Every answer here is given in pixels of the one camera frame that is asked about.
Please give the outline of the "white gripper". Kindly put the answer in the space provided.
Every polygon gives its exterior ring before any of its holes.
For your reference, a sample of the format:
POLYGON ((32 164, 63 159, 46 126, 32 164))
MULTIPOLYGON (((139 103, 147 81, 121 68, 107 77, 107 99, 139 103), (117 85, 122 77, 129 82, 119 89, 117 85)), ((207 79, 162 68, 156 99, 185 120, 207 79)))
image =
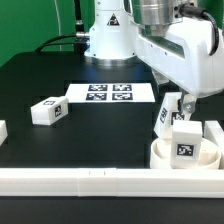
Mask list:
POLYGON ((218 49, 210 56, 212 26, 208 21, 184 19, 170 25, 163 40, 179 50, 157 44, 143 35, 141 26, 133 25, 137 57, 186 91, 179 103, 182 114, 195 111, 197 98, 224 90, 224 37, 221 30, 218 34, 218 49))

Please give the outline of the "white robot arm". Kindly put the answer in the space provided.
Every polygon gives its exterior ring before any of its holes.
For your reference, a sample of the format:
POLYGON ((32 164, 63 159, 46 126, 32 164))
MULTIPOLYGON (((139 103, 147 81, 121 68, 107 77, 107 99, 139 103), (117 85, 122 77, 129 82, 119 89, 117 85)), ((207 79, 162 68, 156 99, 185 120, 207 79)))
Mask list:
POLYGON ((224 91, 224 33, 197 0, 94 0, 88 62, 118 66, 135 58, 159 85, 181 89, 181 110, 224 91))

